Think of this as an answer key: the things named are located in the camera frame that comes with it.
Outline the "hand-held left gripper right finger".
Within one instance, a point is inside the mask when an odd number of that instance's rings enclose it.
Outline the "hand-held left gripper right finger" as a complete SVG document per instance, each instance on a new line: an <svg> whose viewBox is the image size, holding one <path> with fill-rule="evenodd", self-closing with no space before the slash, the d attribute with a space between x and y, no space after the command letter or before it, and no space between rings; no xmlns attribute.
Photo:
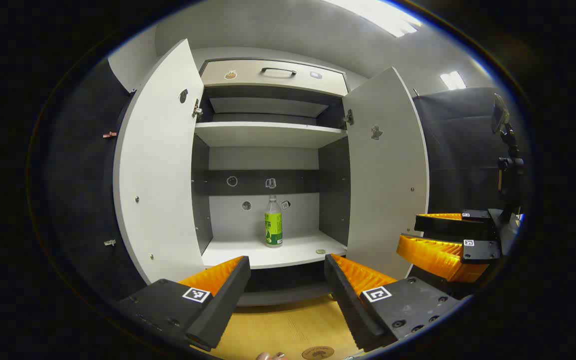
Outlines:
<svg viewBox="0 0 576 360"><path fill-rule="evenodd" d="M468 300L458 300L416 276L394 281L335 254L326 255L324 274L356 346L366 353L429 332Z"/></svg>

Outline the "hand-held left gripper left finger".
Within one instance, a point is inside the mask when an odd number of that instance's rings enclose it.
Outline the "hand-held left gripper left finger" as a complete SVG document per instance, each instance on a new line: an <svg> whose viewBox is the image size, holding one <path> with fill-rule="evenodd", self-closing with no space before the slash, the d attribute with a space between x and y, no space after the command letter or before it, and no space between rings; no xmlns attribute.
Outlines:
<svg viewBox="0 0 576 360"><path fill-rule="evenodd" d="M117 303L122 315L175 347L218 346L251 276L247 256L182 281L157 280Z"/></svg>

